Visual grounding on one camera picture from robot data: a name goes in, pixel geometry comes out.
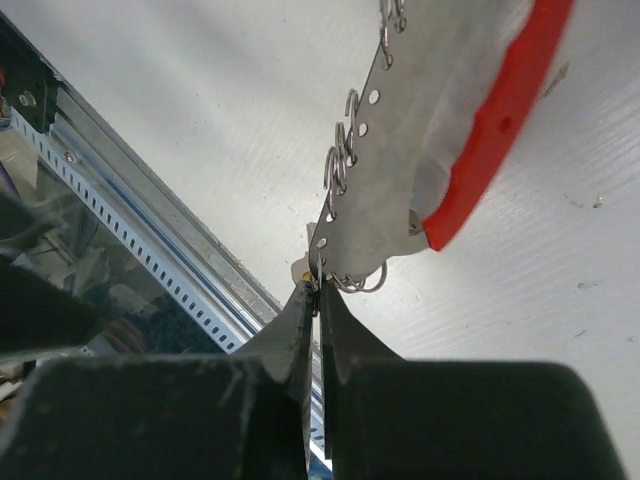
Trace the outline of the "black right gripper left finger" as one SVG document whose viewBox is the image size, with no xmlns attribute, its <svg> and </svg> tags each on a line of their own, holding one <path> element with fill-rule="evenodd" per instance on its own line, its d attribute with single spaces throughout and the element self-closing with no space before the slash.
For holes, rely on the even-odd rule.
<svg viewBox="0 0 640 480">
<path fill-rule="evenodd" d="M 2 429 L 2 477 L 306 478 L 314 299 L 299 283 L 232 354 L 45 363 Z"/>
</svg>

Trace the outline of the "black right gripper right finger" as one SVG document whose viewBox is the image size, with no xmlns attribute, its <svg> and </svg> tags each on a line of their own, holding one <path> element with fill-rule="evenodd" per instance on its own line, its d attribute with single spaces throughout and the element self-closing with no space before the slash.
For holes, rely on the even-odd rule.
<svg viewBox="0 0 640 480">
<path fill-rule="evenodd" d="M 594 398 L 549 362 L 406 360 L 325 284 L 325 454 L 337 479 L 621 479 Z"/>
</svg>

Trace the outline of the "yellow tagged silver key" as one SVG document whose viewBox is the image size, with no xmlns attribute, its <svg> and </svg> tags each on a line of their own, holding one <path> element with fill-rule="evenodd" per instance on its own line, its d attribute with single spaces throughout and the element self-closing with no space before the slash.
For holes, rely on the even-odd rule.
<svg viewBox="0 0 640 480">
<path fill-rule="evenodd" d="M 320 290 L 321 257 L 317 250 L 307 252 L 302 258 L 294 261 L 291 265 L 291 277 L 294 283 L 302 281 L 311 284 L 315 291 Z"/>
</svg>

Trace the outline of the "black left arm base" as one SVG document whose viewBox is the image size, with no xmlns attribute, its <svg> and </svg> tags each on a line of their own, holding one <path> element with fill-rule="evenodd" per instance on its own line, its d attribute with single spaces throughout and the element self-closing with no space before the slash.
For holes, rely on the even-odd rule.
<svg viewBox="0 0 640 480">
<path fill-rule="evenodd" d="M 36 50 L 2 24 L 1 96 L 38 133 L 48 133 L 54 122 L 59 84 Z"/>
</svg>

